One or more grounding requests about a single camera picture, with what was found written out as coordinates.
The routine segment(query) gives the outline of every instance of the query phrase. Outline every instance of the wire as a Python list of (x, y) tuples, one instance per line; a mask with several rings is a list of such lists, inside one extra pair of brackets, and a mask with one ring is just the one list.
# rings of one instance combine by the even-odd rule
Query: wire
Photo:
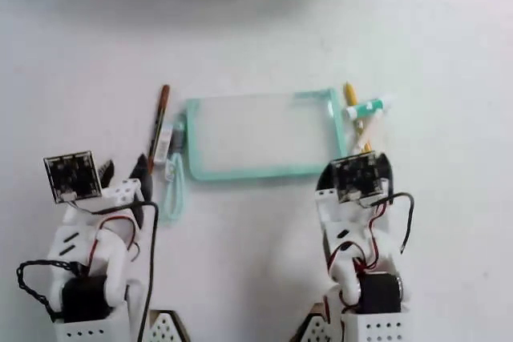
[(385, 211), (386, 211), (386, 202), (383, 203), (381, 206), (377, 206), (376, 207), (376, 212), (378, 212), (379, 208), (382, 208), (382, 210), (376, 215), (374, 216), (373, 218), (370, 219), (369, 221), (369, 232), (370, 232), (370, 238), (372, 240), (372, 246), (373, 246), (373, 249), (374, 249), (374, 262), (371, 263), (371, 264), (368, 264), (366, 265), (366, 268), (367, 269), (370, 269), (372, 270), (373, 268), (376, 268), (376, 266), (378, 265), (378, 260), (379, 260), (379, 250), (378, 250), (378, 243), (376, 242), (376, 237), (374, 236), (374, 232), (372, 231), (372, 226), (374, 224), (374, 222), (378, 219), (378, 218), (381, 218), (384, 214), (385, 214)]
[(414, 197), (408, 193), (408, 192), (397, 192), (395, 194), (389, 195), (385, 198), (376, 200), (375, 202), (372, 202), (370, 204), (371, 207), (379, 206), (382, 203), (387, 203), (392, 201), (394, 198), (398, 198), (399, 196), (405, 196), (410, 200), (410, 209), (408, 210), (408, 222), (406, 224), (406, 234), (404, 235), (404, 240), (401, 244), (401, 254), (404, 252), (404, 249), (406, 248), (406, 244), (408, 243), (408, 239), (410, 238), (411, 233), (411, 223), (413, 221), (414, 217), (414, 209), (415, 209), (415, 199)]
[(128, 220), (131, 225), (132, 225), (132, 233), (131, 233), (131, 239), (130, 239), (130, 242), (128, 243), (127, 245), (127, 250), (130, 250), (130, 247), (132, 246), (132, 244), (134, 243), (134, 238), (135, 238), (135, 233), (137, 232), (137, 224), (135, 223), (135, 221), (133, 220), (132, 217), (130, 216), (127, 216), (127, 215), (114, 215), (114, 216), (109, 216), (108, 218), (106, 218), (103, 222), (100, 223), (100, 225), (98, 226), (98, 229), (96, 230), (96, 233), (95, 233), (95, 240), (93, 242), (93, 245), (91, 246), (91, 251), (89, 253), (89, 260), (87, 262), (87, 269), (91, 269), (91, 265), (92, 265), (92, 262), (93, 262), (93, 256), (95, 254), (95, 251), (96, 251), (96, 246), (98, 245), (98, 233), (99, 231), (103, 228), (103, 226), (105, 225), (105, 223), (107, 222), (110, 222), (112, 220), (117, 220), (117, 219), (125, 219), (125, 220)]
[(139, 326), (139, 335), (137, 337), (137, 342), (143, 341), (144, 325), (146, 324), (147, 312), (150, 307), (151, 292), (153, 291), (155, 242), (156, 242), (156, 235), (157, 235), (157, 223), (159, 221), (159, 206), (153, 202), (132, 202), (132, 203), (124, 204), (124, 205), (117, 206), (117, 207), (110, 207), (110, 208), (105, 208), (105, 209), (99, 210), (99, 211), (93, 211), (91, 213), (92, 215), (105, 215), (105, 214), (111, 214), (112, 212), (124, 210), (125, 208), (138, 208), (138, 207), (144, 207), (144, 206), (152, 206), (155, 209), (155, 217), (153, 220), (153, 228), (151, 230), (150, 280), (148, 282), (147, 297), (146, 297), (146, 302), (144, 304), (143, 318), (141, 320), (141, 325)]
[(80, 207), (74, 200), (70, 201), (70, 202), (67, 202), (67, 204), (69, 206), (72, 206), (73, 208), (79, 210), (79, 211), (83, 211), (83, 212), (86, 212), (87, 214), (90, 214), (91, 212), (89, 210), (87, 210), (86, 208), (83, 208), (83, 207)]
[(358, 250), (362, 254), (363, 266), (367, 265), (366, 254), (365, 254), (365, 252), (363, 252), (363, 249), (362, 249), (362, 247), (359, 244), (357, 244), (357, 243), (355, 243), (355, 242), (353, 242), (351, 240), (348, 240), (346, 242), (342, 242), (341, 244), (339, 244), (335, 248), (335, 250), (333, 250), (333, 253), (329, 256), (329, 259), (328, 259), (328, 275), (329, 275), (330, 278), (331, 278), (331, 268), (333, 266), (333, 262), (335, 262), (335, 259), (337, 258), (338, 252), (341, 250), (342, 247), (344, 247), (348, 243), (350, 243), (351, 245), (354, 245), (354, 246), (356, 246), (358, 248)]
[(141, 253), (141, 247), (139, 246), (139, 244), (137, 242), (134, 242), (133, 245), (137, 247), (137, 254), (135, 254), (135, 256), (130, 260), (131, 262), (136, 260), (139, 257), (139, 254)]
[(55, 322), (57, 319), (62, 317), (62, 313), (55, 312), (54, 309), (51, 308), (50, 302), (48, 302), (48, 299), (44, 295), (39, 294), (34, 289), (26, 285), (25, 280), (23, 279), (23, 271), (28, 266), (53, 266), (56, 268), (63, 268), (64, 270), (73, 273), (75, 276), (81, 276), (83, 274), (83, 266), (78, 262), (66, 262), (63, 260), (27, 260), (26, 262), (20, 264), (16, 269), (19, 288), (21, 288), (27, 294), (36, 299), (40, 304), (42, 304), (50, 316), (51, 321)]

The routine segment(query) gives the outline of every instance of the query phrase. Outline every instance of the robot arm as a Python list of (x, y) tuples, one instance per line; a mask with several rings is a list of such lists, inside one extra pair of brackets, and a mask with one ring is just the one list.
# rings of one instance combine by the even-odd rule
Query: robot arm
[[(56, 203), (72, 200), (47, 259), (27, 261), (17, 270), (20, 288), (45, 305), (59, 342), (85, 333), (97, 341), (140, 342), (152, 277), (150, 272), (148, 281), (141, 272), (152, 269), (158, 219), (158, 207), (141, 188), (145, 175), (99, 189), (89, 152), (47, 159), (46, 169)], [(142, 231), (143, 226), (152, 230)], [(149, 259), (136, 259), (139, 241), (151, 247)], [(30, 265), (51, 266), (48, 299), (26, 286), (23, 269)]]
[[(328, 273), (338, 291), (326, 295), (326, 328), (333, 340), (409, 340), (410, 290), (401, 256), (407, 236), (399, 247), (389, 219), (393, 199), (407, 196), (410, 226), (413, 197), (394, 194), (391, 179), (388, 160), (373, 152), (337, 159), (319, 179), (317, 211)], [(338, 313), (333, 316), (330, 308)]]

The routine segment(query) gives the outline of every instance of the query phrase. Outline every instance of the pencil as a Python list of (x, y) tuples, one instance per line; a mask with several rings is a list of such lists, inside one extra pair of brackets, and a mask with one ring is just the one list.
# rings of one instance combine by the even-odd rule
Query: pencil
[(159, 106), (157, 107), (157, 115), (155, 117), (155, 126), (153, 129), (153, 136), (150, 142), (150, 151), (147, 155), (147, 168), (149, 173), (153, 171), (153, 158), (155, 157), (155, 150), (157, 147), (157, 141), (160, 135), (160, 128), (162, 128), (162, 122), (164, 121), (164, 115), (166, 113), (166, 106), (168, 105), (169, 99), (169, 86), (164, 84), (162, 91), (160, 92)]
[[(348, 106), (356, 106), (358, 104), (358, 98), (356, 96), (356, 92), (354, 91), (354, 87), (349, 82), (346, 82), (344, 85), (344, 96), (345, 96), (345, 101), (347, 102)], [(363, 132), (362, 121), (356, 120), (354, 122), (354, 128), (357, 131), (357, 133), (360, 135)], [(363, 148), (363, 152), (371, 152), (371, 151), (372, 151), (372, 147), (370, 146), (370, 143), (367, 142), (365, 147)]]

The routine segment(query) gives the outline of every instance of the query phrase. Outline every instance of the black circuit board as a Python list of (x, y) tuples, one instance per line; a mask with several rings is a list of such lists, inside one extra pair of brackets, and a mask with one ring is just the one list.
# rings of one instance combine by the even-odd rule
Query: black circuit board
[(44, 163), (56, 203), (102, 195), (90, 151), (45, 158)]
[(339, 203), (350, 201), (352, 194), (362, 199), (383, 192), (374, 151), (336, 159), (331, 169)]

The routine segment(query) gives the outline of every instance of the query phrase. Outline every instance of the white tabletop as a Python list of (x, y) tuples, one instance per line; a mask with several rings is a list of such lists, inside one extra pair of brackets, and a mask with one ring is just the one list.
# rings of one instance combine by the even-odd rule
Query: white tabletop
[[(90, 149), (119, 180), (163, 83), (178, 111), (345, 80), (360, 99), (398, 96), (378, 149), (417, 200), (415, 340), (511, 338), (513, 0), (0, 0), (0, 15), (2, 340), (53, 340), (14, 274), (62, 218), (43, 156)], [(287, 340), (328, 284), (314, 185), (189, 183), (184, 217), (158, 233), (152, 307), (194, 341)], [(406, 217), (392, 220), (401, 237)]]

